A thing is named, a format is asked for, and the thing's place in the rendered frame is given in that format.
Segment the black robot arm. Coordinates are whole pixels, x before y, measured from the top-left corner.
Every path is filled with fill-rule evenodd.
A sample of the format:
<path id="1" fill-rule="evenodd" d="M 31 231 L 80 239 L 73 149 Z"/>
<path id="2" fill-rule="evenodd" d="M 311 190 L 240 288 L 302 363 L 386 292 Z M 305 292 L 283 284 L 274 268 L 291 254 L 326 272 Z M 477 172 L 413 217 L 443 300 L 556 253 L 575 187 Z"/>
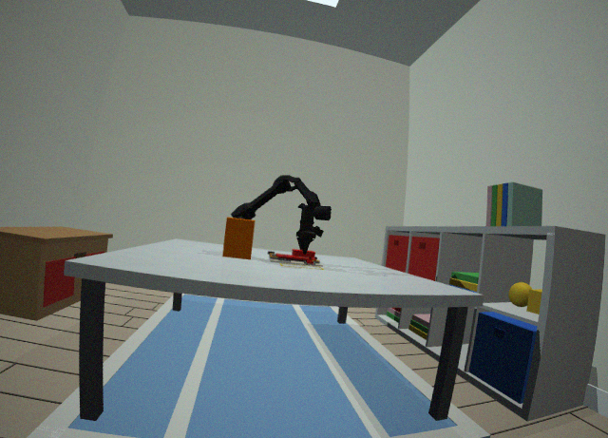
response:
<path id="1" fill-rule="evenodd" d="M 294 183 L 294 186 L 290 185 L 290 182 Z M 231 213 L 231 217 L 234 219 L 252 219 L 255 216 L 255 211 L 268 200 L 272 199 L 277 194 L 283 194 L 285 192 L 292 192 L 295 189 L 301 193 L 305 198 L 308 205 L 301 203 L 298 208 L 302 209 L 302 219 L 320 219 L 330 220 L 332 208 L 330 206 L 321 206 L 318 196 L 315 192 L 311 192 L 308 187 L 303 183 L 301 178 L 295 178 L 290 175 L 281 175 L 273 183 L 272 187 L 267 189 L 252 202 L 241 204 L 236 210 Z M 314 231 L 319 237 L 322 237 L 323 230 L 320 227 L 313 225 L 311 226 L 310 232 Z"/>

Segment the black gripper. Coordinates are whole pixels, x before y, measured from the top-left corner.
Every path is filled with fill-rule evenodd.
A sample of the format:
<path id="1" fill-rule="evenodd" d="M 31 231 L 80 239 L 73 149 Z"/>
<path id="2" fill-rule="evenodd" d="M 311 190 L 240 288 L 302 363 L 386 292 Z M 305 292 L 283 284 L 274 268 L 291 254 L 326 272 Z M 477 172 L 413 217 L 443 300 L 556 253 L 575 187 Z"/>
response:
<path id="1" fill-rule="evenodd" d="M 301 219 L 300 221 L 300 229 L 296 232 L 297 241 L 300 250 L 303 251 L 303 255 L 307 254 L 310 243 L 316 237 L 316 233 L 314 231 L 310 232 L 311 226 L 314 225 L 313 219 Z"/>

